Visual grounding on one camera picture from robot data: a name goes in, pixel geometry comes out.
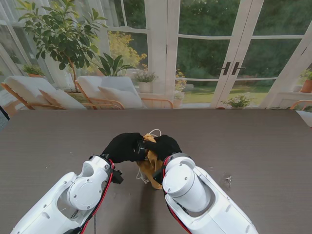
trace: lawn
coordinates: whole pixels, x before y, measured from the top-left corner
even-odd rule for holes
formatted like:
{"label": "lawn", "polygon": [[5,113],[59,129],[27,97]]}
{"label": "lawn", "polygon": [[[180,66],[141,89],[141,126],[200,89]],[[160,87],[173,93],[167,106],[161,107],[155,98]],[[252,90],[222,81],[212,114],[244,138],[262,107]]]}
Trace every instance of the lawn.
{"label": "lawn", "polygon": [[[259,105],[270,90],[270,86],[246,86],[235,85],[230,92],[229,98],[239,94],[249,93],[254,105]],[[215,86],[194,86],[192,91],[185,92],[183,103],[210,103],[215,92]]]}

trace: brown stuffed toy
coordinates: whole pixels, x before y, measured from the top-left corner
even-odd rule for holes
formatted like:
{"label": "brown stuffed toy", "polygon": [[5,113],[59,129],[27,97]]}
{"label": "brown stuffed toy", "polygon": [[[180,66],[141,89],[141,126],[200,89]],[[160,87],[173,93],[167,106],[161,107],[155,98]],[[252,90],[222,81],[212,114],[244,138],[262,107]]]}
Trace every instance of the brown stuffed toy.
{"label": "brown stuffed toy", "polygon": [[[144,136],[144,140],[145,141],[151,141],[151,142],[155,142],[155,139],[153,138],[152,135],[150,134],[146,134]],[[154,189],[158,189],[161,190],[162,186],[160,184],[158,184],[154,179],[153,179],[153,173],[155,171],[157,171],[159,168],[161,168],[162,166],[162,161],[161,160],[157,160],[157,155],[153,152],[153,151],[148,151],[147,152],[147,158],[148,160],[145,161],[137,161],[137,165],[140,167],[140,170],[145,173],[145,175],[147,176],[147,178],[149,179],[149,181],[152,184],[152,187]]]}

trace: glass door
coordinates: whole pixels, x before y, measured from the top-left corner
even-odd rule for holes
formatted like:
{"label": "glass door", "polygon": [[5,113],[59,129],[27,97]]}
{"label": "glass door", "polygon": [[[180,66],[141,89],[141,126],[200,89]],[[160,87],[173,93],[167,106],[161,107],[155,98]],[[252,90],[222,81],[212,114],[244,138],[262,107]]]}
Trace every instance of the glass door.
{"label": "glass door", "polygon": [[311,8],[310,0],[253,0],[218,106],[239,95],[251,101],[250,107],[267,106],[264,100],[276,79],[282,79],[301,41],[311,37]]}
{"label": "glass door", "polygon": [[252,0],[168,1],[167,90],[176,108],[215,108]]}

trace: chair cushion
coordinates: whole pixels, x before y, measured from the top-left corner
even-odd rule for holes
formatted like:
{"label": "chair cushion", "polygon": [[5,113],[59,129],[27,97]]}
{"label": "chair cushion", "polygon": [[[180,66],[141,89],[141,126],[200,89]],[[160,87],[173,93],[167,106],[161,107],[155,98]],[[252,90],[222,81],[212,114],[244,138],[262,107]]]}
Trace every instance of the chair cushion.
{"label": "chair cushion", "polygon": [[144,108],[142,100],[137,97],[134,93],[129,91],[121,91],[114,88],[101,87],[98,89],[103,92],[106,99],[119,101],[125,109],[129,108]]}
{"label": "chair cushion", "polygon": [[[56,91],[56,89],[44,78],[11,76],[6,78],[4,82],[28,103],[50,104],[43,97],[39,89],[45,92]],[[37,106],[34,108],[48,109],[47,107]]]}
{"label": "chair cushion", "polygon": [[52,105],[64,107],[65,109],[82,109],[87,110],[81,103],[75,100],[73,97],[69,96],[63,90],[55,90],[53,92],[45,92],[43,90],[39,91],[42,93],[45,99],[49,101]]}
{"label": "chair cushion", "polygon": [[297,111],[298,114],[302,117],[302,119],[305,121],[305,123],[312,127],[312,113],[306,112],[306,111]]}
{"label": "chair cushion", "polygon": [[129,77],[79,77],[79,85],[90,98],[108,99],[98,87],[114,88],[121,91],[128,91],[139,98],[139,95]]}

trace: red cable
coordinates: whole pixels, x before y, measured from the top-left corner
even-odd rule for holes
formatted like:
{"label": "red cable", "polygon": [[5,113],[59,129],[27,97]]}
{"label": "red cable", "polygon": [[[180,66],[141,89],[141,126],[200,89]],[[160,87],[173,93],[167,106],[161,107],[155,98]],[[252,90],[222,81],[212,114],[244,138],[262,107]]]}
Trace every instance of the red cable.
{"label": "red cable", "polygon": [[[163,163],[165,166],[167,165],[167,160],[168,160],[168,158],[169,158],[169,157],[167,157],[167,158],[165,159],[164,163]],[[166,174],[166,171],[165,171],[165,169],[163,169],[163,170],[162,170],[162,176],[165,177],[165,174]],[[171,215],[172,215],[172,216],[174,217],[174,219],[182,226],[182,228],[183,228],[185,231],[187,231],[189,234],[192,234],[192,233],[190,232],[190,230],[184,225],[184,223],[182,223],[182,221],[179,219],[179,217],[176,216],[175,212],[171,209],[171,207],[168,206],[168,208],[169,208],[169,211],[170,211]]]}
{"label": "red cable", "polygon": [[[110,159],[109,159],[109,161],[110,161],[110,163],[111,163],[111,165],[112,165],[112,169],[114,169],[114,168],[115,168],[115,165],[114,165],[113,161],[111,161]],[[109,186],[110,186],[110,184],[111,184],[111,182],[112,182],[112,179],[113,179],[113,173],[111,173],[111,175],[110,175],[110,177],[109,177],[109,180],[108,180],[108,182],[107,182],[108,184],[107,184],[106,190],[104,191],[104,196],[102,197],[101,201],[99,202],[99,204],[98,204],[96,210],[92,213],[92,216],[94,216],[94,215],[96,214],[96,212],[98,211],[99,207],[101,206],[101,204],[102,204],[102,202],[103,202],[103,200],[104,200],[104,198],[105,198],[105,196],[106,196],[106,193],[107,193],[107,191],[108,191],[108,188],[109,188]],[[84,227],[83,227],[83,229],[82,229],[82,231],[81,231],[80,234],[83,234],[84,230],[87,228],[88,222],[89,222],[89,221],[87,221],[87,222],[85,223],[85,225],[84,225]]]}

